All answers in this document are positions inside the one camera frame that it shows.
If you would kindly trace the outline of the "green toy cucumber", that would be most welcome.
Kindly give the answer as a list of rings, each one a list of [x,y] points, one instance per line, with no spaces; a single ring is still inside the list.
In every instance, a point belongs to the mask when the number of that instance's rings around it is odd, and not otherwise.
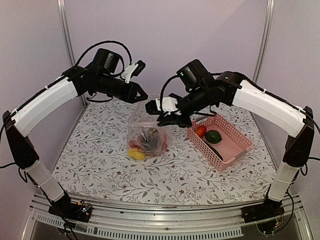
[[[221,154],[212,145],[208,144],[208,147],[218,156],[221,161],[223,160]]]

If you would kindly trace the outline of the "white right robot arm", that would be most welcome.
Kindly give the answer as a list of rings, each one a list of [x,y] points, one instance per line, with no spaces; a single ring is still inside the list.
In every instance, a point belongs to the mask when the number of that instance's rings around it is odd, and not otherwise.
[[[278,210],[277,202],[283,199],[298,171],[310,157],[315,135],[312,110],[295,106],[267,92],[239,72],[225,71],[217,78],[207,73],[197,83],[198,88],[185,97],[174,94],[165,97],[164,90],[161,90],[155,100],[155,108],[160,114],[159,126],[189,128],[192,125],[191,115],[210,105],[223,103],[254,113],[288,134],[285,153],[268,189],[267,200],[258,208],[262,218],[269,218]]]

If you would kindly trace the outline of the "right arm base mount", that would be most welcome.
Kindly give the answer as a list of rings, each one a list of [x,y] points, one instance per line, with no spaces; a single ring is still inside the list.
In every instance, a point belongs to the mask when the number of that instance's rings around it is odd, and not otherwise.
[[[262,203],[241,208],[241,217],[245,223],[274,218],[285,213],[282,201],[273,201],[266,197]]]

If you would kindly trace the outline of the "yellow toy fruit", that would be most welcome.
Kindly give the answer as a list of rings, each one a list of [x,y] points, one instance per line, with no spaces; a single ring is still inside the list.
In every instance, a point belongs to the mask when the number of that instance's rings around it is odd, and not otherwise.
[[[137,161],[142,161],[146,158],[146,155],[143,152],[138,151],[137,148],[130,148],[128,150],[128,156]]]

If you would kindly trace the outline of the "green toy lime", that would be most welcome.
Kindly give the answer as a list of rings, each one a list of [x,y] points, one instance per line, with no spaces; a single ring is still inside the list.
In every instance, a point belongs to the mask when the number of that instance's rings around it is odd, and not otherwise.
[[[222,136],[217,130],[209,130],[204,136],[207,142],[210,144],[218,144],[222,141]]]

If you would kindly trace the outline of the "clear zip top bag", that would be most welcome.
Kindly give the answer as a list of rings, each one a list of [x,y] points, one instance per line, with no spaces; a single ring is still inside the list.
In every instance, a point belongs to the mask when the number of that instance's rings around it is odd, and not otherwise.
[[[145,161],[164,154],[173,139],[173,128],[159,127],[158,116],[146,112],[146,103],[158,97],[151,94],[146,100],[138,102],[128,119],[127,154],[134,161]]]

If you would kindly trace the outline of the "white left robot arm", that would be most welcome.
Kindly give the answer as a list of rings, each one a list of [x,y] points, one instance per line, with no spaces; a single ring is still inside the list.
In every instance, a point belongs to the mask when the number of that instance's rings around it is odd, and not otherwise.
[[[132,81],[144,70],[146,64],[138,60],[116,73],[120,61],[122,57],[118,53],[100,48],[87,66],[76,64],[70,67],[22,106],[3,114],[2,130],[15,164],[55,202],[55,209],[63,217],[70,217],[74,213],[74,205],[63,198],[66,194],[52,176],[49,162],[41,161],[45,151],[42,149],[37,152],[36,148],[57,145],[58,134],[68,124],[62,124],[58,131],[54,131],[49,124],[58,119],[61,108],[70,106],[85,94],[103,94],[109,101],[117,99],[129,104],[147,99],[147,93]]]

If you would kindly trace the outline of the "orange red toy mango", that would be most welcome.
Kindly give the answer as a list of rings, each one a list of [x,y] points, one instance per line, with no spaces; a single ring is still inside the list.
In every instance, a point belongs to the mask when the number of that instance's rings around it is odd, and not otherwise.
[[[198,137],[202,138],[207,132],[207,127],[205,125],[201,125],[194,132]]]

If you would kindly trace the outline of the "purple toy eggplant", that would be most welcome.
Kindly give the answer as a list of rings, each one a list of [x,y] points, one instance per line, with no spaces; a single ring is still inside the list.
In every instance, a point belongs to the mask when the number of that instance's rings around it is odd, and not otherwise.
[[[161,143],[161,135],[157,128],[142,128],[140,133],[140,147],[147,152],[155,151]]]

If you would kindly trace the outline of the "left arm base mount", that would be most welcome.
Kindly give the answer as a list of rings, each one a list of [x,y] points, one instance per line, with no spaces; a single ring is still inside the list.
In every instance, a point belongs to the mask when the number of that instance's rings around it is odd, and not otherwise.
[[[50,201],[48,212],[62,219],[88,223],[92,210],[90,203],[85,203],[83,200],[77,203],[72,202],[70,196],[65,192],[59,200]]]

